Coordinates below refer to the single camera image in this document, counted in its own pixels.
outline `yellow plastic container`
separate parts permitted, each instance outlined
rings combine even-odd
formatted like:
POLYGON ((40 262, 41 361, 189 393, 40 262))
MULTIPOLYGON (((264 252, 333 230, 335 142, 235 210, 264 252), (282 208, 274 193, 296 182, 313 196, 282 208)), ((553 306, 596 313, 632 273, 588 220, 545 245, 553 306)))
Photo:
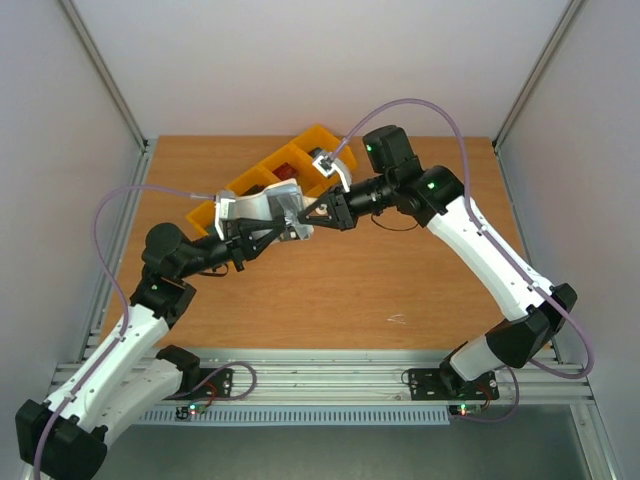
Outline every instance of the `yellow plastic container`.
MULTIPOLYGON (((231 190, 236 195, 251 195, 284 179, 279 178, 277 174, 281 177, 282 175, 294 174, 294 178, 298 181, 304 195, 318 197, 340 179, 338 175, 324 178, 311 164, 313 158, 310 152, 315 148, 332 152, 339 143, 340 140, 329 133, 326 128, 322 125, 315 125, 240 175, 227 185, 225 190, 231 190)), ((356 157, 349 147, 340 153, 340 160, 351 172, 358 166, 356 157)), ((187 220, 200 235, 208 235, 214 214, 215 203, 208 200, 189 212, 187 220)))

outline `wooden surface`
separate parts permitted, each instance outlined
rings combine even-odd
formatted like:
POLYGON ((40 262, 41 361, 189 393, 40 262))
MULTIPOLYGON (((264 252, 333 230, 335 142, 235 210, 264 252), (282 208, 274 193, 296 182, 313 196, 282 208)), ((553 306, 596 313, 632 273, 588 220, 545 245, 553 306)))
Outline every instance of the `wooden surface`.
MULTIPOLYGON (((161 137, 147 183, 213 193, 282 146, 285 137, 161 137)), ((422 165, 462 178, 452 138, 412 138, 422 165)), ((493 226, 520 251, 498 163, 487 138, 467 139, 473 196, 493 226)), ((362 143, 354 181, 373 175, 362 143)), ((128 295, 140 280, 148 230, 174 222, 194 238, 185 215, 196 201, 145 192, 119 275, 128 295)), ((394 228, 413 220, 387 210, 394 228)), ((198 293, 160 345, 253 348, 453 348, 502 320, 466 265, 430 232, 390 232, 361 218, 355 230, 316 228, 305 242, 269 247, 241 273, 190 277, 198 293)), ((112 302, 106 331, 121 314, 112 302)))

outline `purple cable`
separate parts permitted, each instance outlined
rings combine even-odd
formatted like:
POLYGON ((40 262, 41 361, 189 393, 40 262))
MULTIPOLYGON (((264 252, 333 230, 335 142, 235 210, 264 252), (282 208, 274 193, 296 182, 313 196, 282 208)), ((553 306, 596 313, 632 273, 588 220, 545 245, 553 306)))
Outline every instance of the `purple cable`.
MULTIPOLYGON (((93 247, 95 248, 96 253, 98 254, 98 260, 100 261, 100 267, 102 268, 102 271, 104 272, 104 274, 109 279, 109 282, 111 282, 111 285, 112 285, 113 289, 115 290, 115 292, 116 292, 116 294, 118 296, 118 299, 120 300, 120 303, 122 304, 123 313, 122 313, 122 326, 121 326, 120 331, 119 331, 120 336, 123 336, 126 333, 127 327, 129 326, 129 305, 127 303, 127 298, 125 297, 124 292, 122 291, 122 288, 120 288, 120 285, 118 285, 118 281, 116 280, 116 277, 109 270, 109 266, 107 265, 107 262, 104 259, 104 257, 102 256, 102 252, 100 251, 100 245, 98 243, 98 220, 100 218, 100 213, 102 212, 102 209, 105 207, 105 205, 107 203, 109 203, 111 200, 113 200, 118 195, 120 195, 122 193, 125 193, 125 192, 130 192, 130 191, 133 191, 133 190, 154 190, 154 191, 157 191, 157 192, 170 193, 170 194, 178 195, 180 197, 185 197, 185 198, 203 198, 203 199, 209 199, 209 200, 214 200, 215 199, 214 195, 198 195, 198 194, 195 194, 195 193, 183 192, 181 190, 175 190, 173 188, 162 187, 162 186, 159 186, 159 185, 130 185, 130 186, 127 186, 127 187, 121 187, 121 188, 117 188, 115 190, 112 190, 107 195, 105 195, 102 198, 102 200, 100 200, 100 203, 98 204, 98 207, 96 208, 96 212, 93 215, 93 222, 92 222, 92 228, 91 228, 91 239, 93 240, 93 247)), ((98 359, 95 361, 95 363, 86 371, 86 373, 82 377, 80 377, 80 379, 75 383, 73 388, 71 388, 71 390, 70 390, 70 394, 71 395, 75 396, 75 394, 78 393, 78 391, 82 388, 82 386, 85 383, 87 383, 89 378, 91 378, 91 375, 93 375, 93 373, 98 369, 98 367, 100 365, 102 365, 102 362, 104 362, 105 358, 107 358, 107 356, 109 356, 109 354, 113 351, 113 349, 116 347, 118 342, 119 342, 118 339, 114 339, 114 340, 111 341, 111 343, 105 348, 105 350, 98 357, 98 359)), ((47 421, 47 423, 45 424, 44 429, 42 430, 42 434, 40 435, 40 438, 38 439, 38 445, 36 447, 36 453, 35 453, 35 456, 34 456, 34 459, 33 459, 33 478, 34 478, 34 480, 41 480, 41 477, 40 477, 40 466, 42 465, 42 454, 44 452, 44 445, 45 445, 45 443, 47 441, 47 437, 49 436, 49 434, 51 433, 51 430, 53 429, 53 424, 56 422, 58 417, 60 417, 60 414, 62 413, 62 411, 67 407, 67 405, 70 402, 71 402, 71 398, 65 398, 60 403, 60 405, 55 410, 55 412, 53 412, 51 417, 49 417, 49 420, 47 421)))
POLYGON ((234 366, 244 367, 247 370, 249 370, 249 373, 251 374, 251 385, 249 386, 249 388, 247 389, 246 392, 243 392, 240 395, 235 395, 233 397, 227 397, 227 398, 221 398, 220 400, 227 401, 227 402, 231 401, 231 400, 242 400, 243 398, 246 398, 247 396, 249 396, 249 394, 251 392, 253 392, 256 389, 256 387, 258 386, 258 374, 256 373, 255 369, 251 365, 249 365, 247 362, 229 362, 229 363, 225 363, 224 365, 216 368, 213 372, 211 372, 209 375, 204 377, 204 380, 202 380, 198 385, 193 387, 188 392, 176 393, 174 395, 169 395, 165 400, 176 400, 178 398, 186 397, 187 395, 189 395, 189 394, 195 392, 196 390, 198 390, 205 383, 207 383, 212 377, 215 377, 218 373, 223 371, 225 368, 234 367, 234 366))
MULTIPOLYGON (((456 140, 458 142, 458 147, 460 148, 460 154, 462 156, 462 167, 464 171, 464 205, 467 210, 467 213, 469 214, 471 221, 474 223, 474 225, 478 229, 481 229, 481 227, 483 226, 482 222, 476 216, 475 212, 471 208, 471 168, 469 167, 469 157, 467 155, 467 148, 464 144, 464 137, 462 136, 462 132, 458 128, 458 125, 456 125, 456 122, 453 120, 453 118, 451 118, 451 116, 447 112, 445 112, 441 107, 439 107, 435 103, 428 102, 426 100, 421 100, 419 98, 400 98, 398 100, 393 100, 391 102, 387 102, 383 105, 380 105, 378 108, 376 108, 375 110, 371 111, 368 115, 366 115, 362 120, 360 120, 356 124, 355 127, 351 129, 351 131, 347 134, 347 136, 342 139, 342 141, 338 145, 338 148, 336 148, 330 154, 330 157, 336 158, 340 154, 340 152, 344 149, 344 147, 346 147, 347 144, 351 141, 353 136, 373 117, 387 110, 388 108, 395 107, 397 105, 406 105, 406 104, 422 105, 424 107, 430 108, 431 110, 435 110, 447 121, 447 123, 453 130, 453 134, 456 137, 456 140)), ((569 322, 569 324, 574 328, 574 330, 582 340, 582 343, 584 344, 584 347, 587 351, 587 364, 579 373, 561 372, 551 367, 548 367, 538 362, 537 360, 531 360, 531 363, 536 367, 544 370, 545 372, 551 373, 561 378, 570 379, 570 380, 578 380, 580 378, 584 378, 587 375, 589 375, 589 373, 591 373, 591 371, 593 370, 593 365, 595 363, 595 355, 593 352, 591 341, 589 340, 589 336, 587 332, 584 330, 584 328, 582 328, 582 325, 580 325, 578 321, 575 320, 573 316, 571 316, 571 314, 569 314, 569 312, 567 312, 562 307, 562 305, 556 302, 550 295, 548 295, 544 290, 542 290, 537 285, 536 282, 534 282, 534 280, 527 274, 527 272, 522 267, 520 267, 520 265, 518 265, 518 263, 513 258, 511 258, 511 255, 509 255, 509 253, 502 247, 502 245, 500 245, 500 243, 496 240, 495 237, 493 237, 493 235, 491 235, 490 232, 486 231, 484 232, 484 235, 486 236, 487 240, 491 243, 491 245, 493 245, 496 248, 496 250, 498 250, 500 255, 504 257, 504 259, 509 263, 509 265, 511 265, 514 268, 514 270, 518 273, 518 275, 520 275, 522 279, 525 282, 527 282, 527 284, 530 287, 532 287, 538 295, 540 295, 547 302, 549 302, 549 304, 553 308, 555 308, 556 311, 560 313, 560 315, 562 315, 567 320, 567 322, 569 322)))
POLYGON ((503 416, 497 417, 497 418, 482 418, 482 417, 469 417, 469 416, 456 416, 455 418, 459 418, 460 420, 468 420, 470 422, 476 422, 476 423, 498 423, 498 422, 503 422, 508 418, 511 418, 513 414, 516 413, 516 410, 518 410, 518 406, 520 405, 520 384, 518 383, 518 379, 516 378, 516 373, 513 371, 513 369, 507 365, 505 365, 505 368, 511 374, 511 378, 513 378, 513 387, 515 389, 515 395, 516 395, 516 398, 513 400, 513 405, 511 406, 511 409, 507 413, 505 413, 503 416))

